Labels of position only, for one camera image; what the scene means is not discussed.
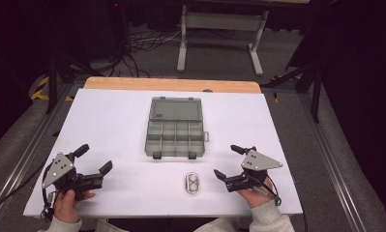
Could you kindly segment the aluminium floor rail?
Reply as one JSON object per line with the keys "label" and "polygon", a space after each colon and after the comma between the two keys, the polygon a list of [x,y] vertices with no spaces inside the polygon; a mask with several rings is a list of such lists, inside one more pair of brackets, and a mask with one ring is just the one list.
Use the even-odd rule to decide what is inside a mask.
{"label": "aluminium floor rail", "polygon": [[309,98],[300,94],[298,96],[300,104],[304,112],[306,113],[307,119],[312,126],[313,134],[319,144],[321,154],[323,157],[324,165],[329,173],[332,181],[332,185],[335,188],[338,199],[341,202],[343,211],[345,212],[346,218],[353,232],[367,232],[367,228],[364,225],[360,214],[356,208],[355,202],[353,201],[349,188],[343,178],[343,175],[338,168],[334,159],[333,153],[329,147],[328,141],[323,133],[321,126],[316,123],[312,117],[312,108],[310,107]]}
{"label": "aluminium floor rail", "polygon": [[38,149],[40,148],[45,134],[57,114],[57,111],[61,107],[65,98],[69,95],[73,85],[72,84],[62,84],[60,86],[59,91],[56,93],[55,104],[52,106],[50,111],[45,114],[41,122],[39,123],[39,127],[32,136],[32,139],[28,143],[26,149],[21,155],[17,165],[14,170],[11,172],[10,176],[7,178],[5,185],[3,186],[0,192],[0,218],[3,216],[6,208],[8,207],[12,196],[22,187],[22,180],[32,163],[34,157],[38,153]]}

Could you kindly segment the yellow black hazard tape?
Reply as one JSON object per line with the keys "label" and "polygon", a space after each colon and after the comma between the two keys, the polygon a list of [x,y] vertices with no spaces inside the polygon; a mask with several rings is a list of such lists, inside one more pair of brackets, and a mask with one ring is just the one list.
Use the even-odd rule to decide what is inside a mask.
{"label": "yellow black hazard tape", "polygon": [[302,75],[298,74],[290,77],[287,81],[274,87],[273,97],[275,102],[280,101],[281,93],[295,93],[296,85],[301,80]]}
{"label": "yellow black hazard tape", "polygon": [[[50,100],[50,82],[49,76],[44,75],[36,81],[34,85],[33,92],[30,94],[30,99],[32,101],[49,101]],[[58,84],[56,87],[56,97],[61,93],[62,85]],[[74,95],[70,94],[68,91],[67,96],[63,99],[65,102],[72,102],[74,100]]]}

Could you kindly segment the person's left hand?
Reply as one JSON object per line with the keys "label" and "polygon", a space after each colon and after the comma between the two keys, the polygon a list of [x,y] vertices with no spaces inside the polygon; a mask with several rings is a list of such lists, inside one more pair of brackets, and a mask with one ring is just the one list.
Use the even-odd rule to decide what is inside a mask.
{"label": "person's left hand", "polygon": [[75,191],[70,189],[57,195],[53,217],[67,224],[78,224],[81,218],[76,210],[78,201],[75,200]]}

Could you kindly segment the dark device with red light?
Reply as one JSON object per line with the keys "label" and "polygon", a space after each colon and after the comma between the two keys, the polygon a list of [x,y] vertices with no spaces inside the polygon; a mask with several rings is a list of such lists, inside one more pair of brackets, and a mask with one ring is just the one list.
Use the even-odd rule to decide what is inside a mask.
{"label": "dark device with red light", "polygon": [[128,52],[128,21],[126,3],[124,0],[105,0],[106,12],[111,27],[112,36],[117,49],[117,56],[122,57]]}

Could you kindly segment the black metal stand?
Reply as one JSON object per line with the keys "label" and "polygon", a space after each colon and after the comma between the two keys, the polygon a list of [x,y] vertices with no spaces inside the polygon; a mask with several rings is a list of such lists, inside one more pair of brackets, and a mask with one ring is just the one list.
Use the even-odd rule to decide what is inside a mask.
{"label": "black metal stand", "polygon": [[322,76],[317,65],[306,65],[304,67],[288,72],[281,77],[273,77],[270,82],[261,84],[260,87],[262,89],[275,88],[282,85],[286,81],[289,81],[290,79],[294,79],[296,76],[299,76],[299,79],[293,87],[293,90],[296,93],[306,94],[312,86],[311,115],[313,120],[318,123],[318,107],[321,92]]}
{"label": "black metal stand", "polygon": [[49,114],[57,104],[57,77],[60,77],[64,83],[74,82],[75,74],[72,65],[78,67],[85,74],[101,76],[99,72],[93,70],[89,65],[84,65],[65,53],[54,52],[48,61],[49,100],[46,111],[47,114]]}

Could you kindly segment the person's right hand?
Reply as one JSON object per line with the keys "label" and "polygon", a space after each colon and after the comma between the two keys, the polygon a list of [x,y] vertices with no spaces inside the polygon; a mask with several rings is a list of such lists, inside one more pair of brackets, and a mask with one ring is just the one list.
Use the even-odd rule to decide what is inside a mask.
{"label": "person's right hand", "polygon": [[256,208],[274,200],[273,194],[270,192],[272,183],[269,179],[264,181],[264,184],[257,189],[241,189],[238,193],[246,200],[250,208]]}

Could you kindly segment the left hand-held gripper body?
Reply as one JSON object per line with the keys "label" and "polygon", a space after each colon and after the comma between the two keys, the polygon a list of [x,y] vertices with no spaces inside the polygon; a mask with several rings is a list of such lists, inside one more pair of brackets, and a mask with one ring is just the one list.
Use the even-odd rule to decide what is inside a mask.
{"label": "left hand-held gripper body", "polygon": [[94,196],[93,189],[103,186],[104,168],[97,173],[83,175],[76,171],[74,159],[83,155],[83,152],[73,152],[65,155],[59,153],[52,163],[45,169],[42,180],[42,197],[44,201],[51,201],[53,196],[46,192],[46,188],[54,185],[61,192],[73,190],[76,201],[87,200]]}

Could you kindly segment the small clear oval case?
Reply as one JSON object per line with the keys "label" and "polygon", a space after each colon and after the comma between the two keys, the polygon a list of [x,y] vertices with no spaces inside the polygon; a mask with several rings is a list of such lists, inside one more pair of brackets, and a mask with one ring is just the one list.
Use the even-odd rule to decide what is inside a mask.
{"label": "small clear oval case", "polygon": [[195,172],[189,172],[185,177],[185,190],[188,194],[196,194],[199,190],[199,178]]}

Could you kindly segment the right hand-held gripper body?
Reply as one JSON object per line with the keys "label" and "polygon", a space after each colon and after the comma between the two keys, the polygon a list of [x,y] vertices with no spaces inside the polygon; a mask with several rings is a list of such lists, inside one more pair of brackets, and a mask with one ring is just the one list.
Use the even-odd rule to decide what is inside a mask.
{"label": "right hand-held gripper body", "polygon": [[261,187],[268,176],[268,170],[281,168],[282,163],[255,150],[250,150],[242,161],[241,167],[243,172],[240,175],[223,179],[229,192]]}

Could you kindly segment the grey metal desk frame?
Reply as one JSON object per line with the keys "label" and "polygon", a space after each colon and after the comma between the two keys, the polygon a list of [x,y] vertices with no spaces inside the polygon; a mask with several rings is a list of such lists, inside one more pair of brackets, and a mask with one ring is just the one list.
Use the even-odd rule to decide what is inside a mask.
{"label": "grey metal desk frame", "polygon": [[187,29],[218,29],[233,31],[252,31],[254,39],[248,44],[248,51],[252,59],[252,66],[257,76],[263,76],[264,71],[257,54],[269,12],[263,11],[260,15],[244,14],[215,14],[194,13],[184,5],[181,14],[181,42],[177,63],[177,71],[182,73],[186,68],[187,57]]}

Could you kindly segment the grey clear compartment box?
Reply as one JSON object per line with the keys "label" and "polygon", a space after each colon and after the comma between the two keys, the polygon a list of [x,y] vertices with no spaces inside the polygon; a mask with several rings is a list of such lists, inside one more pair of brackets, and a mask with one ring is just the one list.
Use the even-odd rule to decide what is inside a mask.
{"label": "grey clear compartment box", "polygon": [[203,157],[208,140],[200,98],[152,99],[144,147],[148,157],[196,160]]}

